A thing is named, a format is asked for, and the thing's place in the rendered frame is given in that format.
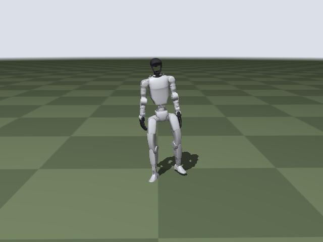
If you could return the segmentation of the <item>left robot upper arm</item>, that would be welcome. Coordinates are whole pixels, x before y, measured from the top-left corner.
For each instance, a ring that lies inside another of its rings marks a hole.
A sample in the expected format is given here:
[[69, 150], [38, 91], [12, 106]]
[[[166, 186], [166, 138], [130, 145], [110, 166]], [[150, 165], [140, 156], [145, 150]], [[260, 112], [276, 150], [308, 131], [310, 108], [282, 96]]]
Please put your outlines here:
[[175, 78], [173, 76], [167, 76], [169, 80], [169, 86], [170, 86], [170, 91], [171, 91], [171, 99], [175, 100], [178, 99], [178, 94], [176, 93], [176, 83], [175, 83]]

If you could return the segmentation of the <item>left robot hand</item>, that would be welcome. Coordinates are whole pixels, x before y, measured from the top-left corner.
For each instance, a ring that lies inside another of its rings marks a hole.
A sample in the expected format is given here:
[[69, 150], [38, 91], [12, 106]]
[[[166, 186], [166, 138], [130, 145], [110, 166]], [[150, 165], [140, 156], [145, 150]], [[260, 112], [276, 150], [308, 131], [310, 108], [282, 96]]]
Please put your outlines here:
[[180, 128], [181, 128], [181, 126], [182, 126], [182, 119], [181, 119], [181, 114], [180, 114], [180, 112], [178, 111], [177, 112], [177, 115], [176, 115], [177, 117], [178, 117], [178, 120], [179, 120], [179, 126], [180, 126]]

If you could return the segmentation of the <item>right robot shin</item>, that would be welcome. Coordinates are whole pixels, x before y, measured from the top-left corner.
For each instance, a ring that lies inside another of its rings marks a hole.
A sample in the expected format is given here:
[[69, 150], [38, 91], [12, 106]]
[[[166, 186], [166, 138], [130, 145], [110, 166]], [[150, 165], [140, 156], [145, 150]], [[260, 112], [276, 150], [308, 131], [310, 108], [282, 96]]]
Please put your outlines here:
[[150, 164], [152, 166], [152, 173], [157, 175], [157, 162], [158, 162], [158, 153], [154, 153], [152, 149], [149, 151]]

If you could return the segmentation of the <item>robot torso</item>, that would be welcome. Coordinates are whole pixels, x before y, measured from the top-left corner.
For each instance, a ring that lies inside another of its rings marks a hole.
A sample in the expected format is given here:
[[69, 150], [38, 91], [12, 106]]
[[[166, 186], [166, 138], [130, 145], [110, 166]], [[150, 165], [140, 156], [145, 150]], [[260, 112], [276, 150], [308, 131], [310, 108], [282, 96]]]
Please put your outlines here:
[[[161, 74], [160, 74], [161, 75]], [[153, 75], [155, 76], [155, 75]], [[149, 77], [149, 95], [152, 99], [153, 103], [157, 106], [157, 109], [155, 110], [156, 120], [157, 122], [164, 122], [169, 119], [168, 117], [168, 111], [165, 108], [165, 104], [168, 102], [169, 98], [169, 80], [166, 75], [163, 75], [161, 77], [155, 78], [155, 77]]]

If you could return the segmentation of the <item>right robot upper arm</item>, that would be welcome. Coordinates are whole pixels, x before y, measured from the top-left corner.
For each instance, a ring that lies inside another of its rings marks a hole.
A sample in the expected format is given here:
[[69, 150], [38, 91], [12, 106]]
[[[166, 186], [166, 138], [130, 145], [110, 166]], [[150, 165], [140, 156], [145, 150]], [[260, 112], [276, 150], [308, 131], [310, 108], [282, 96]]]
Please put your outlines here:
[[149, 79], [142, 80], [140, 83], [140, 94], [141, 94], [141, 104], [147, 104], [147, 98], [146, 98], [146, 93], [147, 93], [147, 86], [149, 85]]

